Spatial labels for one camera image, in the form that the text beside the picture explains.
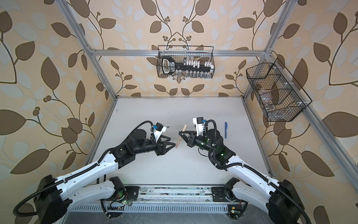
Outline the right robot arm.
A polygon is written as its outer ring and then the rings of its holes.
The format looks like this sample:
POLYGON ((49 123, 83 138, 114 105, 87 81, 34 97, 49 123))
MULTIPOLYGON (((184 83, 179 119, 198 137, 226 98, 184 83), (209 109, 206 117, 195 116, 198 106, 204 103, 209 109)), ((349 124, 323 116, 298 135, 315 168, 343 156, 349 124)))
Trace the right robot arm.
POLYGON ((306 223, 311 223, 291 182, 279 181, 248 165, 224 145, 218 131, 210 129, 205 135, 198 135, 196 131, 180 131, 179 135, 189 147, 206 150, 215 168, 238 177, 233 186, 229 187, 236 199, 244 200, 266 212, 275 224, 296 224, 301 217, 306 223))

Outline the beige pen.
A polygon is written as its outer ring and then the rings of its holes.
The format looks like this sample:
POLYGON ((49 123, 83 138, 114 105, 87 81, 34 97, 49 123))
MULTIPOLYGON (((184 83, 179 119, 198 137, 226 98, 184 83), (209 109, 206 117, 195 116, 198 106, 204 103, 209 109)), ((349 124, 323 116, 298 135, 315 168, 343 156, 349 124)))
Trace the beige pen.
POLYGON ((177 144, 176 144, 176 148, 179 147, 180 141, 181 141, 181 137, 179 138, 179 140, 178 140, 178 142, 177 142, 177 144))

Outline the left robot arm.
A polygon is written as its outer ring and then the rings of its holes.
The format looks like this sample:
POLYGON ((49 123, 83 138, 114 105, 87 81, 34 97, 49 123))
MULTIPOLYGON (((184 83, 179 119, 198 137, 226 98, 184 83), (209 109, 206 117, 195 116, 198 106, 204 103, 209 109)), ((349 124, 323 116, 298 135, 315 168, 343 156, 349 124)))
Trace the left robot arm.
POLYGON ((82 203, 112 197, 122 189, 119 178, 111 178, 91 187, 88 184, 131 163, 137 154, 153 151, 161 156, 175 146, 171 138, 161 132, 155 131, 147 139, 146 132, 137 129, 120 145, 106 150, 97 161, 58 178, 51 175, 44 177, 37 189, 40 194, 34 197, 39 222, 53 224, 68 210, 82 203))

